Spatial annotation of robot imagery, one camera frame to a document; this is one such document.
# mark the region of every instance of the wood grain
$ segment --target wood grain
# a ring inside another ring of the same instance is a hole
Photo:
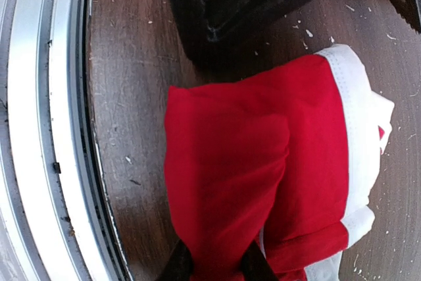
[[[388,0],[315,0],[246,43],[231,69],[194,69],[166,0],[93,0],[90,30],[92,119],[136,280],[153,280],[176,242],[162,171],[168,87],[239,80],[333,39],[359,54],[373,89],[396,103],[394,131],[370,198],[376,221],[345,253],[341,280],[419,280],[421,38]]]

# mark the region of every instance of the red santa hat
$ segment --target red santa hat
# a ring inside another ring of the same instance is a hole
[[[337,280],[340,251],[374,220],[392,110],[346,45],[234,84],[171,88],[164,173],[192,280],[243,280],[253,239],[280,280]]]

